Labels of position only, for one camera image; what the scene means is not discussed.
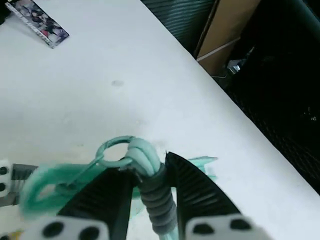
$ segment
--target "white table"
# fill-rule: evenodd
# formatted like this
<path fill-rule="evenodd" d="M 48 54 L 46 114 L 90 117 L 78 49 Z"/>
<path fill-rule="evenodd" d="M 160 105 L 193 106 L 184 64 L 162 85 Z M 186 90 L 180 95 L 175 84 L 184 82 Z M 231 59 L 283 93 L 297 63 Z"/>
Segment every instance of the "white table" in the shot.
<path fill-rule="evenodd" d="M 139 0 L 38 3 L 70 38 L 50 49 L 16 17 L 0 26 L 0 158 L 86 163 L 139 136 L 161 157 L 219 157 L 216 183 L 274 239 L 318 238 L 318 194 Z M 0 221 L 23 226 L 14 207 Z M 157 239 L 146 212 L 127 239 Z"/>

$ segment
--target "brown cardboard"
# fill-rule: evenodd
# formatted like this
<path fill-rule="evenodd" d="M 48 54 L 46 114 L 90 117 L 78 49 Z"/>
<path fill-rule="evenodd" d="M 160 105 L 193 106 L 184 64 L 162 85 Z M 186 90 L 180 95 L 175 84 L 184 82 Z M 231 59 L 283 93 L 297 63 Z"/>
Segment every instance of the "brown cardboard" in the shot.
<path fill-rule="evenodd" d="M 204 39 L 199 42 L 197 59 L 238 39 L 259 2 L 260 0 L 220 0 L 218 6 L 214 6 L 216 9 L 211 11 L 212 16 L 208 20 L 210 25 Z M 208 59 L 198 62 L 210 74 L 215 75 L 228 60 L 234 45 L 228 45 L 206 57 Z"/>
<path fill-rule="evenodd" d="M 220 0 L 198 57 L 239 38 L 260 0 Z"/>

